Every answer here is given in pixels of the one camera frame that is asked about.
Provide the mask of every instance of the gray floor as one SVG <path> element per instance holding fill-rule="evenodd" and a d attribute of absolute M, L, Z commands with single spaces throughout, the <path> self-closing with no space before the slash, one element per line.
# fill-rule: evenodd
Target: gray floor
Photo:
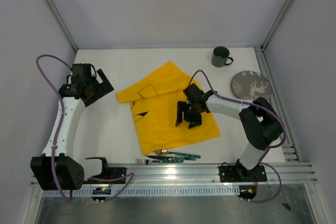
<path fill-rule="evenodd" d="M 276 185 L 259 185 L 255 199 L 271 197 L 277 189 Z M 90 202 L 87 198 L 75 198 L 72 203 L 43 198 L 36 223 L 316 223 L 304 185 L 284 185 L 280 196 L 266 204 L 246 203 L 236 196 L 119 198 L 103 205 Z M 61 216 L 59 212 L 72 214 Z"/>

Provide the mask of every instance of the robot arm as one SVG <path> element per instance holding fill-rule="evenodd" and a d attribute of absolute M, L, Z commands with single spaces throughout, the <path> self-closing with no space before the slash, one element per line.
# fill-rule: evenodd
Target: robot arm
<path fill-rule="evenodd" d="M 189 129 L 202 124 L 201 113 L 220 113 L 240 120 L 248 139 L 244 153 L 236 162 L 236 172 L 245 180 L 259 165 L 266 155 L 270 144 L 282 133 L 281 125 L 265 111 L 243 103 L 232 103 L 216 96 L 212 91 L 204 93 L 195 84 L 188 86 L 184 91 L 187 102 L 178 102 L 176 126 L 184 120 L 189 122 Z M 264 98 L 258 98 L 253 103 L 259 104 L 274 114 L 275 111 Z"/>
<path fill-rule="evenodd" d="M 100 175 L 104 172 L 104 169 L 108 169 L 108 163 L 102 157 L 87 158 L 80 164 L 73 159 L 73 142 L 78 122 L 85 107 L 113 91 L 112 85 L 102 70 L 97 70 L 97 73 L 102 79 L 102 83 L 97 81 L 93 65 L 73 64 L 71 83 L 63 84 L 59 89 L 65 111 L 64 119 L 57 136 L 55 165 L 63 190 L 79 189 L 84 180 Z M 40 157 L 33 157 L 30 163 L 31 169 L 43 190 L 56 190 L 50 168 L 51 151 L 61 115 L 61 104 L 59 102 L 57 117 L 48 143 L 43 149 L 42 155 Z"/>

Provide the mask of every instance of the deer print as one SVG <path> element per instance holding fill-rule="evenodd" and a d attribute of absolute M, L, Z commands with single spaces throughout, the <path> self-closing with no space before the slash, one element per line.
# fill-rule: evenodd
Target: deer print
<path fill-rule="evenodd" d="M 266 86 L 264 86 L 263 82 L 261 82 L 261 86 L 258 88 L 257 87 L 257 81 L 254 81 L 254 83 L 251 84 L 251 89 L 249 92 L 249 95 L 251 96 L 252 99 L 256 99 L 258 98 L 257 95 L 255 95 L 255 93 L 265 93 L 265 89 L 267 88 L 268 83 L 266 84 Z"/>

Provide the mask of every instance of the mug handle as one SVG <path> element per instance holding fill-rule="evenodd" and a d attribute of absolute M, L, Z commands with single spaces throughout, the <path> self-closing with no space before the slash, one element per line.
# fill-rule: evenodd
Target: mug handle
<path fill-rule="evenodd" d="M 225 63 L 226 66 L 231 65 L 233 63 L 233 58 L 232 57 L 228 57 L 228 59 L 230 59 L 231 62 L 230 63 Z"/>

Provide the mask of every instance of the snowflake pattern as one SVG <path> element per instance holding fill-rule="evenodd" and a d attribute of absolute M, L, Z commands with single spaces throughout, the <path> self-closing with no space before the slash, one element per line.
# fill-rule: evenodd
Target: snowflake pattern
<path fill-rule="evenodd" d="M 241 84 L 239 84 L 238 81 L 233 80 L 232 81 L 232 89 L 236 94 L 240 94 L 243 92 L 243 87 Z"/>

